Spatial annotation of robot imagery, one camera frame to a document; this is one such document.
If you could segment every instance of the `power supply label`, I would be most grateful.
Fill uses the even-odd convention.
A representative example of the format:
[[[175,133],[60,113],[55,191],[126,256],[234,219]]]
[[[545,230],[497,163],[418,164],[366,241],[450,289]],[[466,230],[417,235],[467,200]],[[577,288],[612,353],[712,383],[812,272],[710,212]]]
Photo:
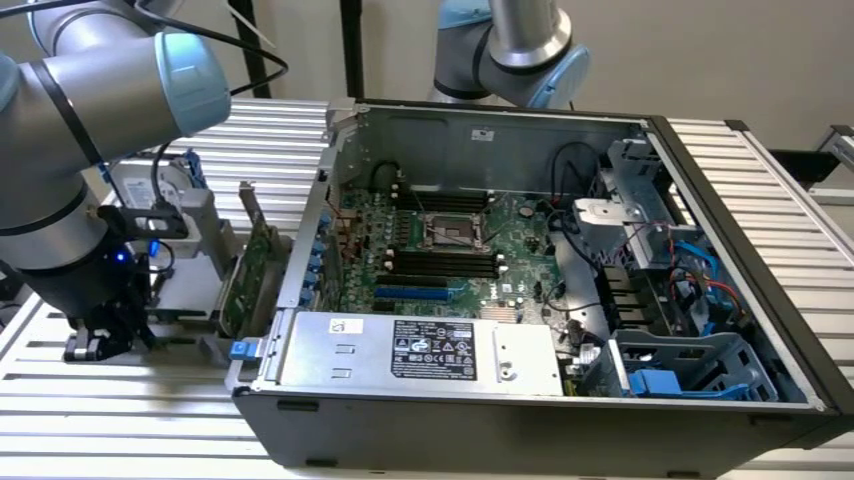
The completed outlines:
[[[471,323],[395,320],[391,373],[398,378],[478,380]]]

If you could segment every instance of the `metal table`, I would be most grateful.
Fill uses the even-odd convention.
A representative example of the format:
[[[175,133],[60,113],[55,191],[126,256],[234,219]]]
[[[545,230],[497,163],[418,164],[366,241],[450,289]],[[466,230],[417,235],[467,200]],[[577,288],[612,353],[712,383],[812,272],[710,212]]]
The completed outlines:
[[[259,179],[255,185],[269,221],[295,233],[323,148],[325,108],[313,102],[238,100],[226,124],[175,142],[175,153],[193,146],[202,156],[221,214],[238,228],[247,225],[238,184]],[[825,232],[822,212],[813,211],[814,203],[793,198],[785,176],[769,166],[745,134],[722,122],[673,123],[854,383],[854,307],[849,307],[854,272]],[[805,248],[792,253],[796,243]],[[809,269],[800,264],[818,259],[833,263],[832,275],[804,277]],[[834,296],[829,303],[828,295],[841,298]],[[203,361],[126,355],[118,365],[64,364],[70,329],[51,313],[55,310],[31,297],[0,334],[0,478],[378,477],[370,472],[285,470],[274,464],[231,403],[225,371]],[[853,477],[854,434],[848,434],[813,451],[770,452],[724,478]]]

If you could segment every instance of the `blue plastic clip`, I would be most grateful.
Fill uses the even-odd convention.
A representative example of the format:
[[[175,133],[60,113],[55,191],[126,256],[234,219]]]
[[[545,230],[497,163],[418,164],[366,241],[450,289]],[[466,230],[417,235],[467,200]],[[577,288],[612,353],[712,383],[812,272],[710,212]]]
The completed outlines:
[[[237,341],[231,344],[231,350],[229,351],[229,358],[233,360],[253,361],[257,360],[255,354],[258,353],[258,343]]]

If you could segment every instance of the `cpu socket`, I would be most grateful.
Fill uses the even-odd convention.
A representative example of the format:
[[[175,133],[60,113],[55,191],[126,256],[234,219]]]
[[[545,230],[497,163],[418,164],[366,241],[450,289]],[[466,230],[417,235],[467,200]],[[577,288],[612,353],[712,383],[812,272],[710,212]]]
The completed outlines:
[[[425,247],[482,251],[481,215],[426,215]]]

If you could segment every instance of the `blue latch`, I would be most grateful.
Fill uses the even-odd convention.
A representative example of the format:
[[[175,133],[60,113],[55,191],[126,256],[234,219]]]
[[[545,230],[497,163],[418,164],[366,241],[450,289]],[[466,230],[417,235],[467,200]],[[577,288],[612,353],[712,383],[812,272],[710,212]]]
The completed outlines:
[[[682,390],[677,373],[672,370],[638,370],[629,375],[632,393],[638,397],[693,398],[708,400],[746,400],[750,386],[745,383],[721,391]]]
[[[229,358],[233,360],[253,361],[257,360],[258,342],[235,341],[231,344]]]

